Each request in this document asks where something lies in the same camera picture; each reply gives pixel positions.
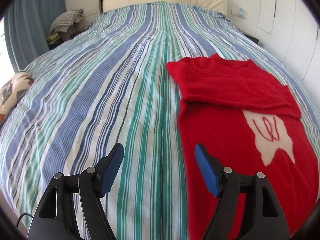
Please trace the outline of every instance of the folded red sweater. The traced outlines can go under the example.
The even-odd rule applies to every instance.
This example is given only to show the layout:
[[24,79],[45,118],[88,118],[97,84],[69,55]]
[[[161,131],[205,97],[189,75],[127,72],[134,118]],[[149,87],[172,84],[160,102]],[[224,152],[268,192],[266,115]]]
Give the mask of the folded red sweater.
[[[190,239],[202,239],[218,202],[196,164],[198,143],[240,174],[265,173],[294,233],[315,205],[319,171],[288,86],[252,60],[225,60],[218,54],[187,57],[166,67],[182,94],[178,126],[187,172]],[[229,239],[239,232],[244,200],[241,194]]]

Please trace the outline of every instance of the pillow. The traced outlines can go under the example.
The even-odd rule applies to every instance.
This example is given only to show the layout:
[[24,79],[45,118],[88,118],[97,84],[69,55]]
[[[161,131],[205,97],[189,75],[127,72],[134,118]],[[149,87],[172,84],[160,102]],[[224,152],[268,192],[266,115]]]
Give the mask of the pillow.
[[0,89],[0,123],[24,96],[34,80],[26,71],[19,71]]

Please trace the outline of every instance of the wall outlet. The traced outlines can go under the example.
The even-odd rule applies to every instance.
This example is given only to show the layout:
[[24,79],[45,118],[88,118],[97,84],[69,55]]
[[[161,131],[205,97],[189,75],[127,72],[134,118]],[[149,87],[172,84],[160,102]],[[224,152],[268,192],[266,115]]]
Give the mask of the wall outlet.
[[240,8],[240,9],[231,9],[231,14],[233,15],[236,15],[240,18],[246,18],[246,13],[245,11],[243,10],[243,8]]
[[97,9],[91,9],[91,10],[88,10],[88,11],[84,11],[84,17],[87,17],[89,15],[92,15],[92,14],[96,14],[97,13]]

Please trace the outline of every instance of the striped bedspread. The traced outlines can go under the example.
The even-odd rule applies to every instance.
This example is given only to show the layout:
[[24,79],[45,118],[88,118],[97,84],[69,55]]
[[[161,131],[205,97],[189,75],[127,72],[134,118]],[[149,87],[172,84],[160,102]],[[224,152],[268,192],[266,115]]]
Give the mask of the striped bedspread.
[[[320,157],[320,117],[305,90],[224,15],[165,2],[127,6],[97,16],[26,69],[35,83],[0,135],[0,184],[11,207],[34,213],[56,172],[80,173],[120,142],[124,161],[101,200],[117,239],[188,239],[180,95],[165,63],[214,53],[251,58],[288,84]],[[89,239],[78,198],[75,206]]]

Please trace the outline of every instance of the blue curtain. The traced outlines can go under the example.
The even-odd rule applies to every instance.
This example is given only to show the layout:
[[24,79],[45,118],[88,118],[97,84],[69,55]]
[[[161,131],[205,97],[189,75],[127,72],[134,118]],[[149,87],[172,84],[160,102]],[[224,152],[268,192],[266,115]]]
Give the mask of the blue curtain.
[[4,36],[15,72],[49,51],[46,36],[53,20],[66,12],[65,0],[15,0],[4,15]]

